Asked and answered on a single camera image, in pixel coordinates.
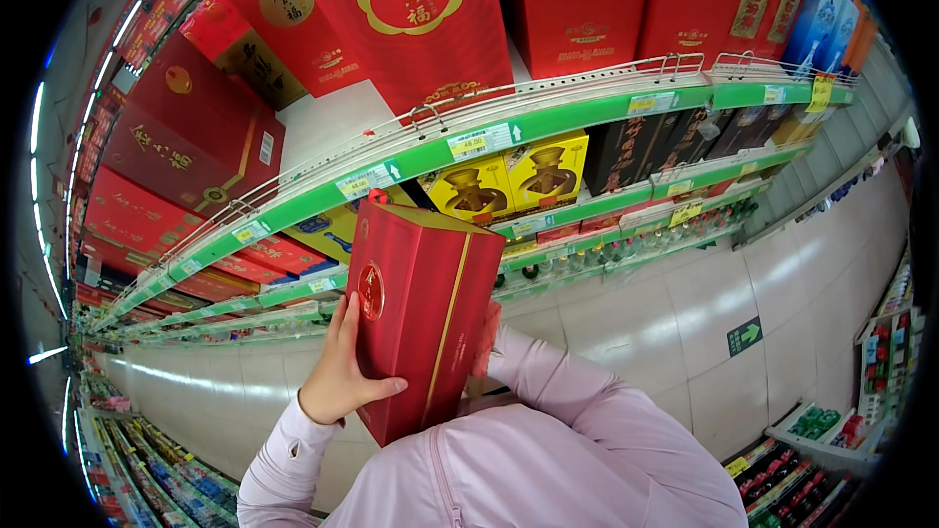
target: hand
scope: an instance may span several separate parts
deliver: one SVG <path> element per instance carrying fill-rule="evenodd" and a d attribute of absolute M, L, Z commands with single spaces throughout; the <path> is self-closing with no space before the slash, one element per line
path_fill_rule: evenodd
<path fill-rule="evenodd" d="M 330 425 L 359 406 L 391 397 L 407 388 L 400 377 L 366 380 L 358 370 L 358 291 L 339 301 L 326 331 L 323 353 L 299 388 L 299 407 L 317 424 Z"/>

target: green arrow floor sign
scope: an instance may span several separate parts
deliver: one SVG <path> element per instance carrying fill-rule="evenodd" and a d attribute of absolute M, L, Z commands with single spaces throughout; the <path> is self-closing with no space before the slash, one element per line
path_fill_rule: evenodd
<path fill-rule="evenodd" d="M 760 326 L 760 315 L 751 319 L 733 331 L 727 334 L 727 348 L 731 351 L 731 357 L 744 349 L 748 349 L 762 339 L 762 327 Z"/>

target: white tiled floor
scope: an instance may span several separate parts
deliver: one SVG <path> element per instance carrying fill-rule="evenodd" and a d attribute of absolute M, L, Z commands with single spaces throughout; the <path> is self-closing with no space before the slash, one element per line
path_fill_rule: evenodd
<path fill-rule="evenodd" d="M 800 396 L 848 408 L 851 340 L 902 252 L 905 213 L 897 172 L 886 164 L 825 214 L 742 252 L 728 241 L 691 249 L 626 279 L 592 278 L 515 302 L 502 318 L 615 371 L 721 460 Z M 764 339 L 730 358 L 726 334 L 757 314 Z M 154 424 L 241 478 L 320 345 L 127 349 L 105 361 Z M 334 509 L 377 450 L 350 417 L 326 453 L 314 506 Z"/>

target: price tag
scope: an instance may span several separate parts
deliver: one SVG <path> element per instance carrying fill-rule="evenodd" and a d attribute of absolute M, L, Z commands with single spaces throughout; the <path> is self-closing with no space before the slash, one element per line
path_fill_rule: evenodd
<path fill-rule="evenodd" d="M 555 249 L 554 251 L 549 251 L 545 254 L 546 260 L 556 260 L 558 257 L 564 257 L 565 255 L 570 255 L 574 253 L 574 247 L 569 245 L 560 249 Z"/>
<path fill-rule="evenodd" d="M 750 468 L 750 463 L 746 461 L 743 457 L 737 457 L 732 461 L 727 467 L 724 467 L 724 471 L 731 475 L 731 478 L 736 477 L 744 473 L 747 469 Z"/>
<path fill-rule="evenodd" d="M 397 163 L 391 159 L 335 183 L 346 200 L 352 202 L 368 194 L 372 188 L 387 188 L 400 179 L 401 171 L 398 170 Z"/>
<path fill-rule="evenodd" d="M 450 146 L 453 161 L 465 161 L 508 149 L 513 143 L 521 141 L 521 135 L 518 125 L 510 127 L 509 123 L 500 123 L 466 135 L 452 136 L 447 139 L 447 145 Z"/>
<path fill-rule="evenodd" d="M 675 225 L 680 225 L 689 218 L 697 217 L 701 214 L 702 206 L 704 206 L 704 202 L 697 202 L 684 208 L 679 208 L 674 213 L 672 213 L 671 220 L 669 222 L 669 228 L 674 227 Z"/>
<path fill-rule="evenodd" d="M 835 76 L 830 74 L 815 75 L 812 81 L 812 101 L 805 109 L 806 112 L 822 112 L 831 100 L 831 88 L 835 85 Z"/>
<path fill-rule="evenodd" d="M 766 86 L 765 90 L 763 91 L 763 103 L 765 105 L 781 105 L 785 104 L 785 102 L 785 86 Z"/>
<path fill-rule="evenodd" d="M 264 223 L 259 220 L 252 220 L 250 223 L 242 227 L 240 230 L 236 230 L 232 234 L 235 235 L 235 238 L 238 239 L 238 242 L 241 244 L 251 244 L 255 241 L 260 241 L 264 237 L 270 234 L 270 229 Z"/>
<path fill-rule="evenodd" d="M 541 230 L 550 229 L 554 226 L 554 216 L 533 217 L 521 220 L 512 225 L 512 235 L 520 237 L 526 234 L 533 234 Z"/>
<path fill-rule="evenodd" d="M 331 277 L 324 277 L 323 279 L 310 282 L 310 290 L 312 293 L 320 293 L 321 291 L 327 291 L 335 287 L 336 284 Z"/>
<path fill-rule="evenodd" d="M 685 180 L 684 182 L 675 182 L 669 186 L 669 191 L 666 193 L 667 196 L 677 196 L 678 194 L 684 194 L 691 191 L 691 186 L 693 182 L 691 180 Z"/>
<path fill-rule="evenodd" d="M 672 105 L 677 104 L 677 102 L 678 97 L 675 96 L 675 92 L 673 91 L 633 96 L 629 99 L 629 109 L 626 115 L 628 117 L 639 117 L 644 114 L 665 112 L 671 109 Z"/>

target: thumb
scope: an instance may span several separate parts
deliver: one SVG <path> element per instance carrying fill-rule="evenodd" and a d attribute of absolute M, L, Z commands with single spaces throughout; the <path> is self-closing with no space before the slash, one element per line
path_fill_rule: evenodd
<path fill-rule="evenodd" d="M 384 380 L 365 380 L 365 403 L 400 394 L 407 389 L 407 380 L 403 377 L 390 377 Z"/>

